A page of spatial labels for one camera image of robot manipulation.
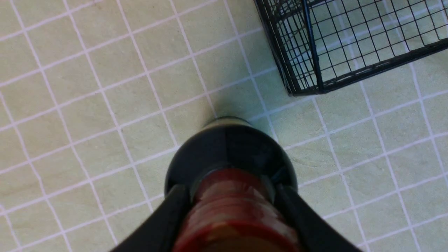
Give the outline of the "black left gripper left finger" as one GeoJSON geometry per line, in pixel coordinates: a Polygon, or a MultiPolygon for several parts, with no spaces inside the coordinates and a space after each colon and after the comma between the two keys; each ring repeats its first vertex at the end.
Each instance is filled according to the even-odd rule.
{"type": "Polygon", "coordinates": [[[171,252],[189,210],[189,190],[175,185],[157,210],[112,252],[171,252]]]}

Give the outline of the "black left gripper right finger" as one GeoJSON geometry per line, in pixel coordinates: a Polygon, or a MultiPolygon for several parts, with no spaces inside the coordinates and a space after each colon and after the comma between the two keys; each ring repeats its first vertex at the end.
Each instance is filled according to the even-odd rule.
{"type": "Polygon", "coordinates": [[[299,244],[306,252],[360,252],[322,219],[288,185],[277,185],[275,207],[297,233],[299,244]]]}

